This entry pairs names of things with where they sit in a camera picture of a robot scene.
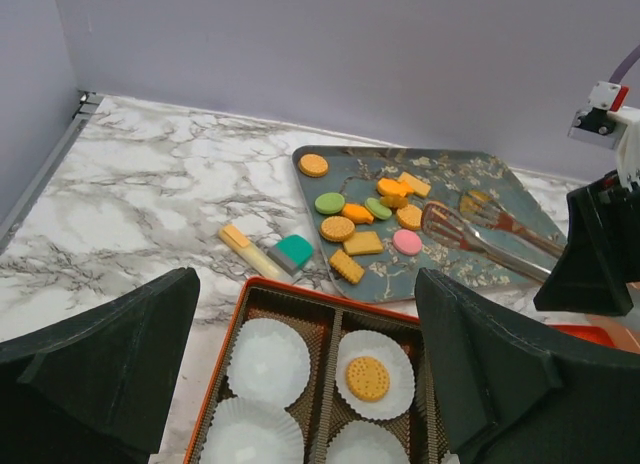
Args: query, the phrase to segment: pink macaron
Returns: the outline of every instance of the pink macaron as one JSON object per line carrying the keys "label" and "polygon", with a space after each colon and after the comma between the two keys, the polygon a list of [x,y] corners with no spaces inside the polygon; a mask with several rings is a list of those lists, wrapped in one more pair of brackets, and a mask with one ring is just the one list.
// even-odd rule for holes
{"label": "pink macaron", "polygon": [[393,235],[393,247],[402,254],[415,256],[422,250],[422,239],[413,231],[400,229]]}

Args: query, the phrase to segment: red part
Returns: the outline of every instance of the red part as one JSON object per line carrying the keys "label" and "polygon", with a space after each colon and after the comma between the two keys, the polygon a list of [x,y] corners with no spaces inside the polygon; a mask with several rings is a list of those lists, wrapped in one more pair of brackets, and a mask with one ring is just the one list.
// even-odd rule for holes
{"label": "red part", "polygon": [[618,109],[620,109],[620,107],[622,106],[622,103],[624,102],[624,99],[627,97],[628,93],[629,93],[629,87],[628,86],[622,86],[620,88],[620,91],[618,92],[618,95],[614,99],[613,104],[611,104],[611,109],[609,109],[609,110],[613,111],[613,112],[616,112]]}
{"label": "red part", "polygon": [[576,325],[551,325],[549,327],[553,327],[554,329],[564,332],[565,334],[569,334],[573,337],[578,337],[580,339],[584,339],[585,341],[590,341],[595,344],[600,344],[601,346],[613,347],[616,348],[616,345],[613,343],[613,340],[601,327],[595,326],[576,326]]}

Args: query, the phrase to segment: green macaron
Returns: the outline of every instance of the green macaron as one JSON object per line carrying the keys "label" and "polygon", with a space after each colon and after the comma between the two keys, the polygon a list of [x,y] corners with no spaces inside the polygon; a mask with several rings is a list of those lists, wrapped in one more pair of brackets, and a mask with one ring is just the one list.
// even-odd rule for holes
{"label": "green macaron", "polygon": [[364,207],[366,207],[371,214],[382,221],[386,221],[393,214],[391,212],[391,209],[380,204],[380,201],[375,197],[369,197],[366,201],[364,201]]}
{"label": "green macaron", "polygon": [[327,192],[318,196],[315,202],[316,211],[320,214],[337,214],[344,207],[344,196],[338,192]]}

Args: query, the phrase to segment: serving tongs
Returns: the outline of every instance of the serving tongs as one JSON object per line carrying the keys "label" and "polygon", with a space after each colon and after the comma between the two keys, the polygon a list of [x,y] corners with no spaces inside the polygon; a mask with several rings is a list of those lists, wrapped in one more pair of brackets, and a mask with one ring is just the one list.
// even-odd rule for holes
{"label": "serving tongs", "polygon": [[542,284],[551,274],[549,269],[488,242],[460,213],[437,202],[425,206],[422,231],[445,247],[475,252],[536,283]]}
{"label": "serving tongs", "polygon": [[487,229],[506,231],[534,245],[555,258],[562,256],[564,247],[532,231],[513,217],[489,194],[466,191],[460,197],[460,214],[473,224]]}

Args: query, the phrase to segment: blue tray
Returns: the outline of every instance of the blue tray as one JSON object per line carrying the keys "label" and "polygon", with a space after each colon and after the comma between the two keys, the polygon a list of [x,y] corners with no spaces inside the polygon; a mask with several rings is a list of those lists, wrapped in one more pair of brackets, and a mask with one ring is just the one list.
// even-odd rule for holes
{"label": "blue tray", "polygon": [[[318,154],[329,162],[329,173],[321,178],[307,177],[298,169],[305,154]],[[300,189],[316,229],[326,218],[314,207],[316,197],[325,192],[340,192],[347,202],[363,204],[368,197],[380,197],[376,183],[382,177],[397,178],[403,171],[426,180],[431,192],[422,199],[411,196],[410,202],[422,208],[429,200],[457,208],[461,192],[480,189],[491,194],[527,227],[564,244],[565,237],[518,178],[500,159],[481,152],[431,149],[304,146],[292,156]],[[418,269],[438,269],[458,282],[475,289],[496,289],[527,283],[526,279],[477,254],[443,247],[418,231],[423,252],[405,256],[395,250],[391,239],[400,229],[395,216],[387,221],[360,224],[356,231],[378,233],[385,251],[370,256],[355,256],[366,273],[359,284],[352,285],[333,269],[330,276],[341,294],[362,302],[382,303],[413,298]],[[548,269],[553,258],[527,246],[514,236],[478,228],[489,241]],[[328,259],[341,244],[320,237],[327,267]]]}

